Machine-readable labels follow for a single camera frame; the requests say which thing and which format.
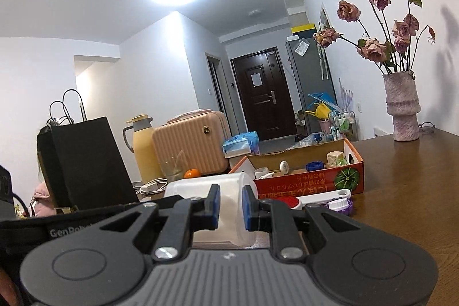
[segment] gray refrigerator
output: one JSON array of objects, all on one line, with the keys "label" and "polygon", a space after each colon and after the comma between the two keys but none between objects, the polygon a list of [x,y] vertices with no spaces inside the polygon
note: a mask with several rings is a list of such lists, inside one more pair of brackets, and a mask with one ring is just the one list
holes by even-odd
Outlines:
[{"label": "gray refrigerator", "polygon": [[[296,52],[301,40],[286,42],[303,111],[314,110],[315,108],[313,106],[307,109],[308,105],[314,101],[308,94],[328,93],[333,101],[337,102],[325,50],[322,48],[319,50],[314,38],[307,38],[306,41],[309,43],[309,47],[303,56]],[[308,134],[321,131],[316,117],[306,114],[305,122]]]}]

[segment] brown front door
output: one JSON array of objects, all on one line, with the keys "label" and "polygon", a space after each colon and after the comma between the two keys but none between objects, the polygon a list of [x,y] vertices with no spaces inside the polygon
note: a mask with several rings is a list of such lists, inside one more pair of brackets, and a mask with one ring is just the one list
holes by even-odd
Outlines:
[{"label": "brown front door", "polygon": [[287,81],[277,48],[231,60],[249,131],[260,140],[297,133]]}]

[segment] red cardboard box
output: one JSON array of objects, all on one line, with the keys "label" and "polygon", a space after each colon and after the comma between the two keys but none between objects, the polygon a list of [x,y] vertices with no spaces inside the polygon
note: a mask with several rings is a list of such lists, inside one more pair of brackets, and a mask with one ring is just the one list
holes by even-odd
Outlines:
[{"label": "red cardboard box", "polygon": [[[327,154],[332,151],[343,152],[349,165],[306,171],[309,162],[322,161],[327,164]],[[289,164],[288,175],[280,173],[281,161]],[[255,180],[259,199],[306,196],[343,188],[350,189],[352,194],[363,192],[363,160],[347,139],[268,155],[249,155],[233,167],[230,173],[244,171],[255,179],[255,169],[260,167],[268,167],[275,175],[269,179]]]}]

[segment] wooden table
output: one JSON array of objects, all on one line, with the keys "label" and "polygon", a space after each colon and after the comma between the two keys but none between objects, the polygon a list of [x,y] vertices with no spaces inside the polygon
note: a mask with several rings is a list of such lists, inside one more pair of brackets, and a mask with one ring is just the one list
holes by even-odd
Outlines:
[{"label": "wooden table", "polygon": [[436,129],[413,142],[387,135],[354,145],[365,192],[353,196],[353,218],[427,250],[439,269],[428,305],[459,305],[459,137]]}]

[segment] thermos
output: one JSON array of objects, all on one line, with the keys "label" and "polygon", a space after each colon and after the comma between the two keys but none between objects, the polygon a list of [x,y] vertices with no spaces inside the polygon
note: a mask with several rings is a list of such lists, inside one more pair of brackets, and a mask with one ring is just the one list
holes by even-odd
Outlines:
[{"label": "thermos", "polygon": [[[142,114],[127,121],[126,123],[132,123],[132,125],[124,128],[122,131],[126,145],[134,153],[135,161],[141,172],[144,184],[156,178],[164,178],[156,155],[155,146],[151,140],[151,136],[155,130],[151,126],[151,121],[153,121],[152,117]],[[126,139],[127,130],[134,130],[132,146]]]}]

